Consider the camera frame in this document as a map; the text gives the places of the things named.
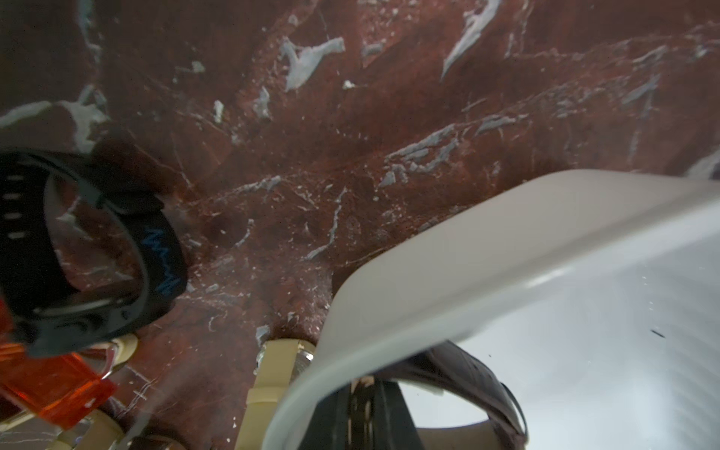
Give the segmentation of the small beige watch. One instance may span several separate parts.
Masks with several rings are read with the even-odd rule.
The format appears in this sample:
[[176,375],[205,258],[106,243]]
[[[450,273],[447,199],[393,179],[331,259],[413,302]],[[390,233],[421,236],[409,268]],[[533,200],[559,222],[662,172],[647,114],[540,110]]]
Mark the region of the small beige watch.
[[235,449],[262,448],[277,406],[294,380],[309,367],[315,352],[316,347],[302,339],[273,339],[262,345]]

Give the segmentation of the beige strap watch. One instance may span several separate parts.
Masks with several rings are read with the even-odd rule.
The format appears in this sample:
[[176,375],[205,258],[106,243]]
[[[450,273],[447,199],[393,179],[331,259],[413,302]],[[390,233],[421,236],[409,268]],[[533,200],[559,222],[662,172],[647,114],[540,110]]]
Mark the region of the beige strap watch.
[[177,440],[161,435],[127,437],[120,425],[95,410],[72,429],[62,430],[46,446],[49,450],[185,450]]

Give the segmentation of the black band watch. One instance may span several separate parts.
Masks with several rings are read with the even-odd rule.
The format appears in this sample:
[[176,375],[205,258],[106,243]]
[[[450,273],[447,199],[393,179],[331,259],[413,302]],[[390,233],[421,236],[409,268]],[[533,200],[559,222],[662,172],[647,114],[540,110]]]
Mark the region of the black band watch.
[[187,290],[183,247],[151,187],[83,154],[1,151],[1,296],[29,356],[148,326]]

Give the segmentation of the red transparent watch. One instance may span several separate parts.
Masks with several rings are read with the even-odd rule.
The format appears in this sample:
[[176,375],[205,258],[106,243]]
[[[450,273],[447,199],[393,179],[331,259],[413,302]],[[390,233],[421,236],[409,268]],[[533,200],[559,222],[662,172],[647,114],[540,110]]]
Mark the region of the red transparent watch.
[[11,341],[13,324],[1,307],[1,394],[35,416],[71,429],[103,405],[116,385],[101,378],[77,354],[32,358]]

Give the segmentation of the white plastic storage tray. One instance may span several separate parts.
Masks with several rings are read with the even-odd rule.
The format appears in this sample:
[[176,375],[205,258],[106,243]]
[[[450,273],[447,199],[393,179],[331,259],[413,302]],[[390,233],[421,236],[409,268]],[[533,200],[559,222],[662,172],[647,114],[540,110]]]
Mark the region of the white plastic storage tray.
[[445,341],[517,397],[532,449],[719,446],[719,185],[572,170],[356,270],[262,445],[350,380]]

